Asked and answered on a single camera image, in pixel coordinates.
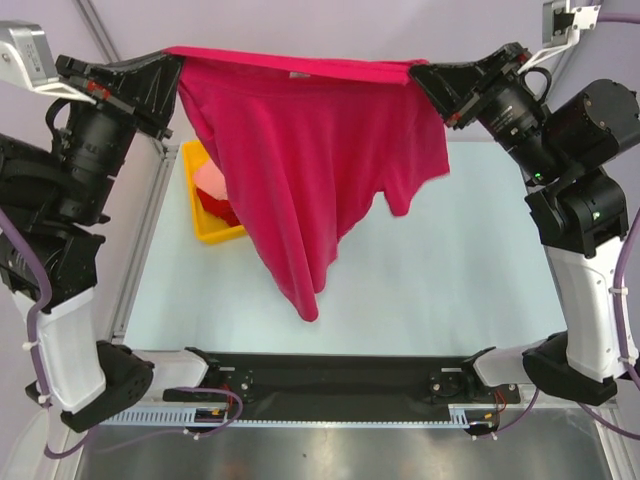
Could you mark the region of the magenta t shirt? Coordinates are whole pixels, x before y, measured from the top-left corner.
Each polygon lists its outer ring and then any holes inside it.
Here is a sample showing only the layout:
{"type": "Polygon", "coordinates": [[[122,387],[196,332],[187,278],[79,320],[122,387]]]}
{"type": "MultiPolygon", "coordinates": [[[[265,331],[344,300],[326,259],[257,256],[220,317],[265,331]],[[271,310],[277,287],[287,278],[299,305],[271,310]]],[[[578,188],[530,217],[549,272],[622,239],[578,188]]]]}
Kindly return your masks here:
{"type": "Polygon", "coordinates": [[[382,194],[403,216],[449,173],[444,125],[409,61],[319,59],[175,46],[186,116],[228,199],[299,316],[340,240],[382,194]]]}

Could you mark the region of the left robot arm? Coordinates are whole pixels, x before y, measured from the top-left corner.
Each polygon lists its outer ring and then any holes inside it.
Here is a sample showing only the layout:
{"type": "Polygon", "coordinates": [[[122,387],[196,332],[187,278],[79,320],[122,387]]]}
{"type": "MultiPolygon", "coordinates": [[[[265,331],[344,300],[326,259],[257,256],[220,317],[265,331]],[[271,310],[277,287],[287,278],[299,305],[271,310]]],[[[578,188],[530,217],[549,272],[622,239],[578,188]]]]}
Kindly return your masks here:
{"type": "Polygon", "coordinates": [[[91,302],[104,237],[92,227],[134,138],[171,136],[180,56],[165,52],[111,64],[56,62],[63,89],[45,115],[51,146],[1,139],[1,280],[27,328],[36,378],[26,393],[85,432],[159,396],[187,388],[214,397],[221,376],[193,349],[134,351],[97,338],[91,302]]]}

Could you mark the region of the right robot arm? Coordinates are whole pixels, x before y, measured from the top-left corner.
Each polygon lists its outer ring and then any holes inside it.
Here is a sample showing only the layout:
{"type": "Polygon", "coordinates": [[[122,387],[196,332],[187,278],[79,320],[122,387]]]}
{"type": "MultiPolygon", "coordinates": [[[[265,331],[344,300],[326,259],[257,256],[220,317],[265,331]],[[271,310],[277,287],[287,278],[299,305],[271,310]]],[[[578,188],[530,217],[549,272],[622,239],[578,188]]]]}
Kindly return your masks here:
{"type": "Polygon", "coordinates": [[[481,124],[526,174],[525,201],[566,324],[531,345],[469,357],[461,388],[484,401],[497,386],[531,384],[599,406],[616,395],[619,380],[639,377],[623,274],[635,228],[623,189],[604,169],[638,144],[639,104],[623,84],[597,79],[551,110],[527,85],[535,70],[517,43],[475,62],[409,70],[446,126],[481,124]]]}

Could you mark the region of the light pink t shirt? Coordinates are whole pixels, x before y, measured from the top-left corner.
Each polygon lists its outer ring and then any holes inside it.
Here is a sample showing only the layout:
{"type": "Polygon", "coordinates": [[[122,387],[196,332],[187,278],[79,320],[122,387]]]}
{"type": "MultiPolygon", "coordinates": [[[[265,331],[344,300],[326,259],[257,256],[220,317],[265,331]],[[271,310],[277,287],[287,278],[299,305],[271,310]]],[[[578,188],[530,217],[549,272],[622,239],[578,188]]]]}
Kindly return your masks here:
{"type": "Polygon", "coordinates": [[[223,173],[212,160],[206,160],[193,174],[195,186],[216,200],[227,200],[226,181],[223,173]]]}

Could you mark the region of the red t shirt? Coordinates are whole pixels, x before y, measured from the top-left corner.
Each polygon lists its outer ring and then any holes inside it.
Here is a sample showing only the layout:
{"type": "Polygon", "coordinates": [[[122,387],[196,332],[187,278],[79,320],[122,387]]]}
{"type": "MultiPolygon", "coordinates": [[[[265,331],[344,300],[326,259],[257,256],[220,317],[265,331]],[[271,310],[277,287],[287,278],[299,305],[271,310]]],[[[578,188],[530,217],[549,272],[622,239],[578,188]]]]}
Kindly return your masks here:
{"type": "Polygon", "coordinates": [[[241,224],[228,200],[216,199],[199,188],[196,189],[196,194],[202,208],[207,213],[221,219],[229,227],[236,227],[241,224]]]}

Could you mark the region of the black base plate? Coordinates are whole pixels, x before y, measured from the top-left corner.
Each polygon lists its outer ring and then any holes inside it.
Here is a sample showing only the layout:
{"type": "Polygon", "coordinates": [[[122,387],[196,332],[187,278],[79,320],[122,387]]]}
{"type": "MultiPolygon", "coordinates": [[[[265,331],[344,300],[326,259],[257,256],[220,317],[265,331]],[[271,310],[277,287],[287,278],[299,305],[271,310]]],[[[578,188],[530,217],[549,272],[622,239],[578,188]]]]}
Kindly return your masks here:
{"type": "Polygon", "coordinates": [[[315,405],[335,403],[380,406],[389,401],[403,409],[421,404],[517,405],[518,388],[486,387],[472,377],[462,357],[367,357],[201,352],[208,370],[199,392],[177,388],[166,402],[214,402],[235,393],[232,405],[315,405]]]}

